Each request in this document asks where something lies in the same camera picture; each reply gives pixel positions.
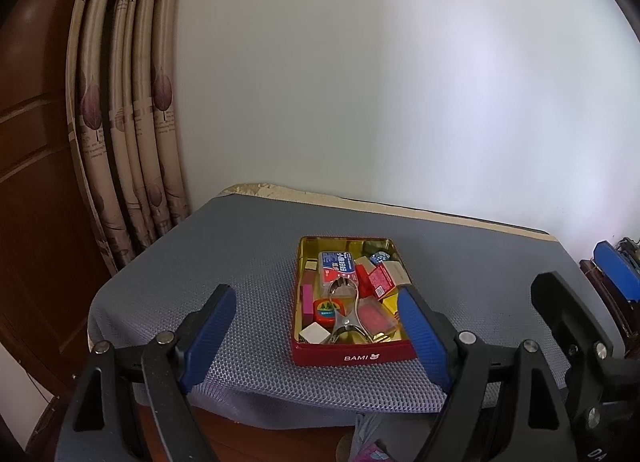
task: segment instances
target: pink block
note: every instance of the pink block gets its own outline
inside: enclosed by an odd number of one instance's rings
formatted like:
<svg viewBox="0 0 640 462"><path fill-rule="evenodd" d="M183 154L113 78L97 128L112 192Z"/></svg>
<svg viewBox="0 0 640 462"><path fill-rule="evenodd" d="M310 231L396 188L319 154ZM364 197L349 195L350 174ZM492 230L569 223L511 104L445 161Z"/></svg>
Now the pink block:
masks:
<svg viewBox="0 0 640 462"><path fill-rule="evenodd" d="M314 322L314 288L305 283L302 286L302 326L306 327Z"/></svg>

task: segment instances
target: gray tablecloth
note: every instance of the gray tablecloth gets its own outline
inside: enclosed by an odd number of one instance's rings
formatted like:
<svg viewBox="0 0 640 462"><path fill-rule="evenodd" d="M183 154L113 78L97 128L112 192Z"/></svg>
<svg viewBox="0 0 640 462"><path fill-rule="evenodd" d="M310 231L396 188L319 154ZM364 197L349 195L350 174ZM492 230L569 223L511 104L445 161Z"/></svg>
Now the gray tablecloth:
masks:
<svg viewBox="0 0 640 462"><path fill-rule="evenodd" d="M535 339L559 384L568 363L529 301L539 272L558 271L614 350L622 349L606 308L558 242L239 194L209 201L106 283L92 303L90 338L144 344L174 330L217 284L228 283L238 312L206 380L190 395L195 406L263 428L353 424L354 412L439 410L445 396L417 360L336 367L291 361L292 287L304 235L391 238L434 310L488 343ZM495 398L494 388L487 398Z"/></svg>

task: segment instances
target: white wall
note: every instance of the white wall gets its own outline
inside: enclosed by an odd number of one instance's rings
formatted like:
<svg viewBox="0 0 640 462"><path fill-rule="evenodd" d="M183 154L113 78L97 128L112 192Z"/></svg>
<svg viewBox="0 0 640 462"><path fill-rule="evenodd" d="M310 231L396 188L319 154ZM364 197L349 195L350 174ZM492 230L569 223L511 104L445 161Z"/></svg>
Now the white wall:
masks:
<svg viewBox="0 0 640 462"><path fill-rule="evenodd" d="M22 448L27 445L51 397L36 381L31 382L27 372L0 345L0 415Z"/></svg>
<svg viewBox="0 0 640 462"><path fill-rule="evenodd" d="M194 208L271 182L540 228L590 257L638 236L639 86L614 0L179 0Z"/></svg>

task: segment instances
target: silver bolt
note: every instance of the silver bolt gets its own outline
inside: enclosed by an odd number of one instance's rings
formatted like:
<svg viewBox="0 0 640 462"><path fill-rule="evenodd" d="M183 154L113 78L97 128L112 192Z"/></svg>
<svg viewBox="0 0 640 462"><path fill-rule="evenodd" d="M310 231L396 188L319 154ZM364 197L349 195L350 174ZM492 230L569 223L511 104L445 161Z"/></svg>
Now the silver bolt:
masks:
<svg viewBox="0 0 640 462"><path fill-rule="evenodd" d="M472 345L478 338L476 338L476 335L473 332L468 332L465 330L464 332L458 334L458 339L460 339L460 342L464 343L465 345Z"/></svg>
<svg viewBox="0 0 640 462"><path fill-rule="evenodd" d="M158 342L158 344L161 344L161 345L168 345L173 340L174 340L174 333L169 330L161 332L156 336L156 341Z"/></svg>
<svg viewBox="0 0 640 462"><path fill-rule="evenodd" d="M100 341L95 344L94 352L96 354L103 354L107 350L109 350L109 342L108 341Z"/></svg>
<svg viewBox="0 0 640 462"><path fill-rule="evenodd" d="M596 429L600 423L600 412L596 407L591 408L587 414L587 426L589 429Z"/></svg>
<svg viewBox="0 0 640 462"><path fill-rule="evenodd" d="M522 346L530 354L535 354L540 348L538 343L536 343L533 339L525 339L524 342L522 343Z"/></svg>
<svg viewBox="0 0 640 462"><path fill-rule="evenodd" d="M603 343L596 343L594 345L594 349L596 350L596 355L600 358L600 359L606 359L607 357L607 347L604 346Z"/></svg>

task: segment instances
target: curtain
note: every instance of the curtain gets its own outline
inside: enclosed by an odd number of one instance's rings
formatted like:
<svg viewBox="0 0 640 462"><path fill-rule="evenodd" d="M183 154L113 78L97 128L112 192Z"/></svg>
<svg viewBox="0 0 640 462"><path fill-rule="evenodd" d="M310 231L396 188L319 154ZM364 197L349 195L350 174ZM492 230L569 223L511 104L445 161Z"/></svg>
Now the curtain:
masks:
<svg viewBox="0 0 640 462"><path fill-rule="evenodd" d="M66 113L78 185L112 274L189 215L175 136L176 0L76 0Z"/></svg>

